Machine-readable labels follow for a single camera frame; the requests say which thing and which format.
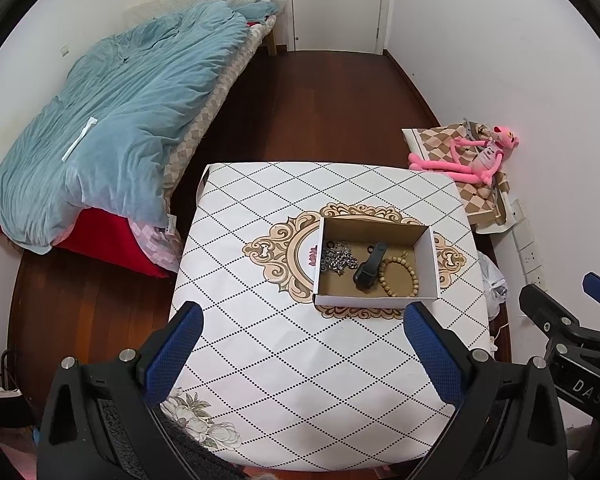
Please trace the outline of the white wall socket strip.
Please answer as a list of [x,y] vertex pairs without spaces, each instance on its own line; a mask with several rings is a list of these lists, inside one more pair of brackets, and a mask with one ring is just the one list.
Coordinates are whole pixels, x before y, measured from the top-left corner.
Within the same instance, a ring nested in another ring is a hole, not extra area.
[[513,225],[507,231],[506,237],[513,253],[510,257],[512,260],[510,267],[513,271],[514,284],[517,287],[532,284],[547,292],[548,281],[539,248],[535,243],[530,220],[518,198],[513,200],[509,219],[513,221]]

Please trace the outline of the bed with checkered mattress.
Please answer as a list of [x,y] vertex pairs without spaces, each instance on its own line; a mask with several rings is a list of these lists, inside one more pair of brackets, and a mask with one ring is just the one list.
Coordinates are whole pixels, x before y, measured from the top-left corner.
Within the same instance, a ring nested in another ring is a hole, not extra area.
[[164,278],[172,195],[279,0],[149,0],[76,60],[0,165],[0,237]]

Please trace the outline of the checkered brown cushion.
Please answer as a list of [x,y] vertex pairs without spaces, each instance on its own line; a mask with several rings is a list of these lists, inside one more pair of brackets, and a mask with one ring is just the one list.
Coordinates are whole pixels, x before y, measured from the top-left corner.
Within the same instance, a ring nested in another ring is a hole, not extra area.
[[408,168],[444,174],[455,182],[469,224],[480,234],[510,229],[512,205],[504,162],[520,139],[503,126],[464,120],[459,124],[402,131]]

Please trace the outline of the red cloth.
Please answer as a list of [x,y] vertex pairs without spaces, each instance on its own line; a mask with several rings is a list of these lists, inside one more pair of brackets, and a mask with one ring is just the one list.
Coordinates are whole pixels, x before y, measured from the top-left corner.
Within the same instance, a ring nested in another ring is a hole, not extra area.
[[140,249],[128,220],[97,208],[82,210],[71,232],[54,246],[152,278],[171,274]]

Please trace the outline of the white plastic bag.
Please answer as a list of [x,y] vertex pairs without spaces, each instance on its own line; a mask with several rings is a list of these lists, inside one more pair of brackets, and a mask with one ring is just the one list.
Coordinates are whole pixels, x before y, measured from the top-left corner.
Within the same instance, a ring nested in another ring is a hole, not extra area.
[[506,303],[508,286],[505,276],[487,255],[478,252],[478,263],[484,298],[486,298],[486,310],[489,320],[492,321],[500,314],[501,305]]

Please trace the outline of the teal blue duvet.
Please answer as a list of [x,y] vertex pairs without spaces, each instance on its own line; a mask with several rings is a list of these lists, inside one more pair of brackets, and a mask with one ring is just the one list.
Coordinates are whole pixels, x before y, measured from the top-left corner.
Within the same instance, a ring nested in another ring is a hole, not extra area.
[[0,165],[0,228],[44,255],[82,210],[164,229],[170,151],[272,1],[206,1],[94,44]]

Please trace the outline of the white door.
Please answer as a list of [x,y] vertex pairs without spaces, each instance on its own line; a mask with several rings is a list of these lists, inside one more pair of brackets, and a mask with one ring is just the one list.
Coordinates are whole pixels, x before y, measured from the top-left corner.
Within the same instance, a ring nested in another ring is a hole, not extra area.
[[378,54],[384,46],[389,0],[289,0],[296,51]]

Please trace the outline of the black smart band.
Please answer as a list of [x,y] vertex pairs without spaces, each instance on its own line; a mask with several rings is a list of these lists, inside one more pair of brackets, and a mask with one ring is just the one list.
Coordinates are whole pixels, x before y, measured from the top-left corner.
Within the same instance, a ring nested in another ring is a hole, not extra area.
[[369,290],[378,280],[379,268],[384,261],[388,245],[377,243],[367,247],[368,258],[362,262],[353,275],[355,286],[361,290]]

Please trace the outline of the white cardboard box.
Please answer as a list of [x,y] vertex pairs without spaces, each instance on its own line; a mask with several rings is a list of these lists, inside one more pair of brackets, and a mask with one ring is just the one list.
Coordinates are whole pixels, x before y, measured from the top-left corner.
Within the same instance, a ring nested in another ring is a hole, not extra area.
[[399,309],[441,297],[434,230],[366,217],[324,218],[317,245],[317,307]]

